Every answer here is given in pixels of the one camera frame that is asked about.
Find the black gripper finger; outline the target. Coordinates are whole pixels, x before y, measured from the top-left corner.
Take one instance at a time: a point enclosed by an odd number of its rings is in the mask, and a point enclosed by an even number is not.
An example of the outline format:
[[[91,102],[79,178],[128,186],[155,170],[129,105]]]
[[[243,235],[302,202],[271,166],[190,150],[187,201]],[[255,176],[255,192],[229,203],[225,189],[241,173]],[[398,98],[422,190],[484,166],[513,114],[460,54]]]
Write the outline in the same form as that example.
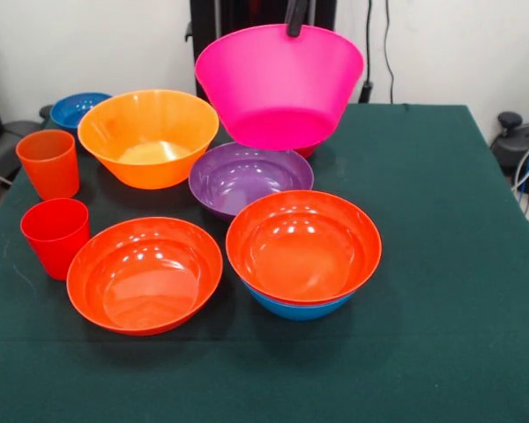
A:
[[[307,17],[308,0],[288,0],[286,8],[287,36],[297,38]]]

